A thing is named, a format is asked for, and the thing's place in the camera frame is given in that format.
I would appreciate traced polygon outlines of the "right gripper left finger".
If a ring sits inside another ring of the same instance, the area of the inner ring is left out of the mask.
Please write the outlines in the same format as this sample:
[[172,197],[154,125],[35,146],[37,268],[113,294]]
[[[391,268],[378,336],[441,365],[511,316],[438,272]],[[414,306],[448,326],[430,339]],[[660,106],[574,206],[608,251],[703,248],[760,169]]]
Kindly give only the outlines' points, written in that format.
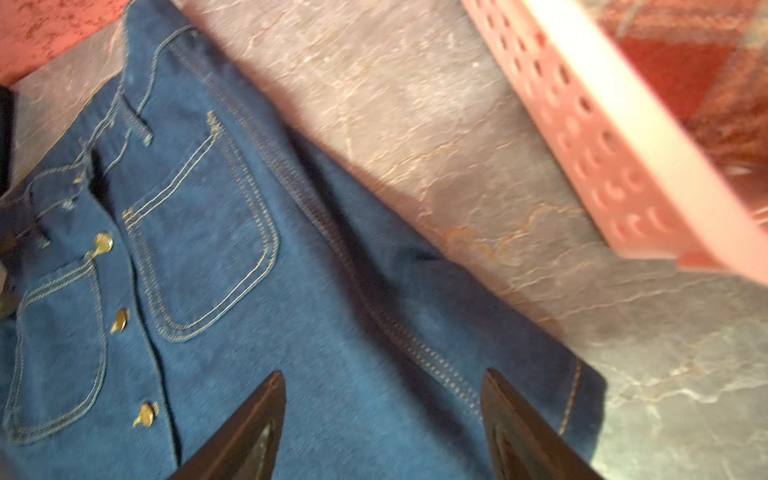
[[284,376],[274,371],[172,477],[270,480],[286,404]]

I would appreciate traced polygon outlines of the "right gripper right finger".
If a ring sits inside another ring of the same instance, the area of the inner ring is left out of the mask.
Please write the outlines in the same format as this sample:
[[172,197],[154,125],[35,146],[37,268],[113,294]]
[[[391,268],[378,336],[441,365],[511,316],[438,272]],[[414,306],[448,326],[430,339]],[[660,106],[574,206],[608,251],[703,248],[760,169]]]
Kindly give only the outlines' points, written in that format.
[[600,477],[495,369],[483,377],[481,412],[496,480]]

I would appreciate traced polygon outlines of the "denim skirt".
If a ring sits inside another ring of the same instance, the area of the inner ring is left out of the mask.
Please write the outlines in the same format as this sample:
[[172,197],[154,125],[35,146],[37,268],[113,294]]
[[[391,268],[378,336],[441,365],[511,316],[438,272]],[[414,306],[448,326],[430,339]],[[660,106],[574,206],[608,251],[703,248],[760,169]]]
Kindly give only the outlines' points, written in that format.
[[263,379],[278,479],[487,479],[498,370],[590,460],[604,378],[286,125],[168,1],[1,200],[1,457],[164,479]]

